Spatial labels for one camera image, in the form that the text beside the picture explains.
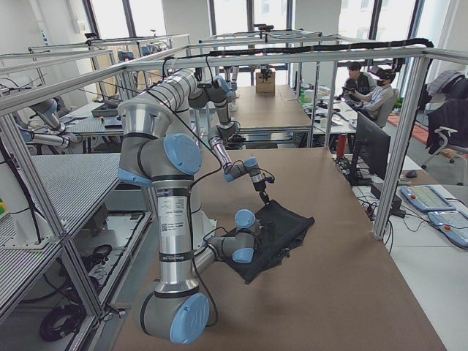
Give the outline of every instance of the monitor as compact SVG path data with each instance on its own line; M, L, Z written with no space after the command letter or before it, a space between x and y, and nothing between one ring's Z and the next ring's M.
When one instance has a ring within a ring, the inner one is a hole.
M373 121L358 113L356 125L355 146L352 153L350 178L356 185L370 184L370 178L362 179L358 176L359 157L369 167L369 173L375 174L381 179L387 172L387 159L390 149L390 136L385 133Z

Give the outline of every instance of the black fabric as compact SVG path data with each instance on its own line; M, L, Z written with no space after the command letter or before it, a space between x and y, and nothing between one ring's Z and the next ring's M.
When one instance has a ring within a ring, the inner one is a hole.
M282 263L290 250L301 246L308 228L315 223L314 217L305 218L282 207L275 200L261 208L255 216L263 229L257 236L258 245L249 264L234 262L230 257L224 261L236 271L246 284L252 282L262 271ZM225 236L234 236L235 229Z
M451 133L448 136L449 144L461 147L468 147L468 101L466 100L448 100L437 110L428 113L429 135L426 141L426 148L433 154L439 148L439 135L435 132L440 127L448 127L458 130L457 133Z
M468 79L458 80L450 89L447 99L467 99L468 98Z
M358 93L362 95L367 95L371 92L371 86L369 85L369 79L363 73L359 75L358 80L354 80L351 78L346 79L344 82L344 86L348 89L355 89ZM348 94L351 100L360 101L357 97Z
M426 109L426 104L428 104L432 99L432 96L427 92L427 84L424 84L423 90L419 96L418 101L418 110L424 111Z

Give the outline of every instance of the person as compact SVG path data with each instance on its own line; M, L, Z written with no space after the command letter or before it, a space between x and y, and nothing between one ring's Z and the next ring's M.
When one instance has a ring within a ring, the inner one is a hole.
M349 94L360 101L352 109L361 112L372 121L376 121L384 102L393 96L391 83L395 79L395 76L395 72L392 69L381 69L380 79L377 81L377 88L375 90L367 95L363 95L357 91L350 91Z
M344 101L349 105L353 106L359 99L349 94L349 90L356 90L362 95L367 95L374 91L377 87L375 79L367 72L361 72L362 65L359 62L350 62L348 64L348 75L350 76L344 82L343 94Z

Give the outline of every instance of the label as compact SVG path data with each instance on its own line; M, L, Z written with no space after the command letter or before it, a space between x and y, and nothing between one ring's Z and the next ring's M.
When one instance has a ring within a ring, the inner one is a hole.
M184 196L158 198L159 229L161 236L185 234L186 200Z

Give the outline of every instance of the wooden table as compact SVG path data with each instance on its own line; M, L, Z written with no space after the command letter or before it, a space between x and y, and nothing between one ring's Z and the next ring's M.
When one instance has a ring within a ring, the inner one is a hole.
M191 345L139 331L129 317L114 351L127 350L445 350L426 315L331 155L321 148L230 151L252 154L276 183L267 191L285 208L313 216L304 245L250 285L224 263L204 273L219 321ZM204 153L204 174L217 161ZM222 175L200 182L204 211L234 226L240 208L262 207L248 177L226 184ZM158 277L158 262L148 282Z
M242 134L251 139L252 135L264 135L263 139L281 142L270 135L306 133L310 139L310 118L288 85L276 86L275 94L257 94L254 86L241 87L238 91L240 97L235 100L238 110L232 112L232 117L241 124ZM287 140L291 142L294 138L290 135Z

